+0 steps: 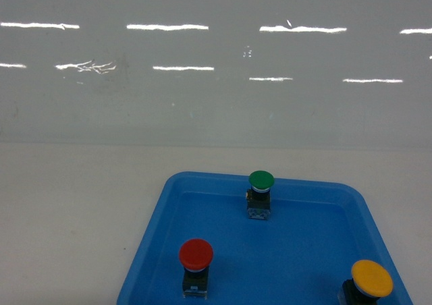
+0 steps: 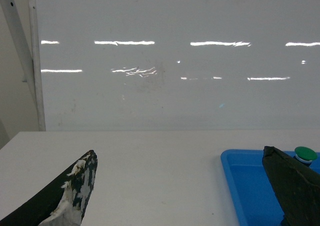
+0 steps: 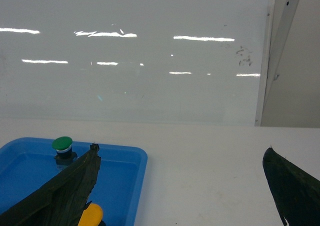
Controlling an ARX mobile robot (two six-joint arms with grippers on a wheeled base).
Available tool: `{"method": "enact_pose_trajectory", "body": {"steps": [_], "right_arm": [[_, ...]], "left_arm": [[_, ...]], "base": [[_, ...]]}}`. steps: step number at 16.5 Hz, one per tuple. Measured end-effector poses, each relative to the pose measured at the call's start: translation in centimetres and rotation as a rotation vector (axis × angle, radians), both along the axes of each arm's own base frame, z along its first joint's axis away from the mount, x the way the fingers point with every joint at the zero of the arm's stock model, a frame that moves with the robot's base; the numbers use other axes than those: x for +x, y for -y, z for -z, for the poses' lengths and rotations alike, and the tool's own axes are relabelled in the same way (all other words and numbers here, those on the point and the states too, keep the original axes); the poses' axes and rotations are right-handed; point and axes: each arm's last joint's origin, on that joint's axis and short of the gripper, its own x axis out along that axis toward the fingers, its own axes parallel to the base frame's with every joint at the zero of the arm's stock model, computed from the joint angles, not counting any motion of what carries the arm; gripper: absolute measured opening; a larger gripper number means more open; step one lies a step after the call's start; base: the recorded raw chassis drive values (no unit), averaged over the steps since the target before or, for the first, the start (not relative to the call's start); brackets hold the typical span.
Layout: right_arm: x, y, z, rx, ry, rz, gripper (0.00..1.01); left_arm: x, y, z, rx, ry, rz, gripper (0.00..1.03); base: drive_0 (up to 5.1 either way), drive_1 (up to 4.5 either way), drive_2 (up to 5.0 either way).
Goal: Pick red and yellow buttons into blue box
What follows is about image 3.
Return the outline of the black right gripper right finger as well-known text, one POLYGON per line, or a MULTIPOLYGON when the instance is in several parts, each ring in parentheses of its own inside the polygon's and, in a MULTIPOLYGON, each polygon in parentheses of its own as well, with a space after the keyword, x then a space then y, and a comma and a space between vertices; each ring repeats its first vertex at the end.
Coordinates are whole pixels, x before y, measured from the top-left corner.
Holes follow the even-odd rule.
POLYGON ((284 226, 320 224, 320 181, 268 148, 264 174, 284 226))

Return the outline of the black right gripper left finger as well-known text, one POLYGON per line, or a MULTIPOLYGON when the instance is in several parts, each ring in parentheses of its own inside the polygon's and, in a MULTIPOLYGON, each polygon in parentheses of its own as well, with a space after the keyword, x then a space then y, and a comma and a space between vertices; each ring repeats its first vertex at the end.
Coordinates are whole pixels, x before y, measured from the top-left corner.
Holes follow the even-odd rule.
POLYGON ((98 179, 99 145, 1 214, 2 226, 76 226, 98 179))

